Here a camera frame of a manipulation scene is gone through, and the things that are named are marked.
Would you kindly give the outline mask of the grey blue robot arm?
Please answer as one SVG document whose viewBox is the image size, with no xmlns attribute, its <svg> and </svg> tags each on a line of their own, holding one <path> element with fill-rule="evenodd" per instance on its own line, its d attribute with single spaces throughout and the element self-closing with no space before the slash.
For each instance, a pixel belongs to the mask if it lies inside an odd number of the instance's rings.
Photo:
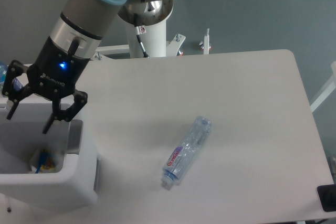
<svg viewBox="0 0 336 224">
<path fill-rule="evenodd" d="M 2 88 L 10 104 L 7 119 L 35 94 L 52 103 L 43 133 L 55 121 L 71 121 L 88 101 L 76 83 L 110 24 L 123 6 L 151 1 L 160 0 L 68 0 L 36 61 L 31 66 L 18 60 L 9 64 Z"/>
</svg>

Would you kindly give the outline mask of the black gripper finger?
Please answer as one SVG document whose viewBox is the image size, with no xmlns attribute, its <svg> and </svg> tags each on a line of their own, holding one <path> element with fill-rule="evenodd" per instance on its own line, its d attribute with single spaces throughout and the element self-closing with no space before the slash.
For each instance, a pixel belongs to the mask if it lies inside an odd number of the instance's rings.
<svg viewBox="0 0 336 224">
<path fill-rule="evenodd" d="M 27 73 L 28 67 L 23 65 L 18 60 L 13 60 L 7 68 L 5 82 L 2 88 L 2 95 L 8 98 L 8 101 L 12 103 L 10 111 L 7 115 L 7 119 L 11 120 L 20 101 L 32 95 L 32 89 L 29 84 L 16 88 L 17 77 L 21 76 L 23 73 Z"/>
<path fill-rule="evenodd" d="M 66 110 L 62 110 L 60 91 L 54 90 L 52 94 L 52 113 L 43 128 L 43 134 L 47 134 L 54 121 L 70 122 L 88 102 L 87 93 L 75 90 L 72 94 L 73 104 Z"/>
</svg>

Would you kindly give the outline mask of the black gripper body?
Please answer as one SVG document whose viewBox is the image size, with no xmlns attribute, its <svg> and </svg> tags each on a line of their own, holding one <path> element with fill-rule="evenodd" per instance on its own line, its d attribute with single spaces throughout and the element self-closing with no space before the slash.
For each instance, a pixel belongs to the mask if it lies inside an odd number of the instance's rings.
<svg viewBox="0 0 336 224">
<path fill-rule="evenodd" d="M 89 62 L 75 55 L 78 50 L 78 38 L 72 40 L 68 50 L 63 50 L 48 37 L 36 61 L 27 70 L 32 93 L 48 100 L 53 99 L 55 90 L 61 99 L 72 95 Z"/>
</svg>

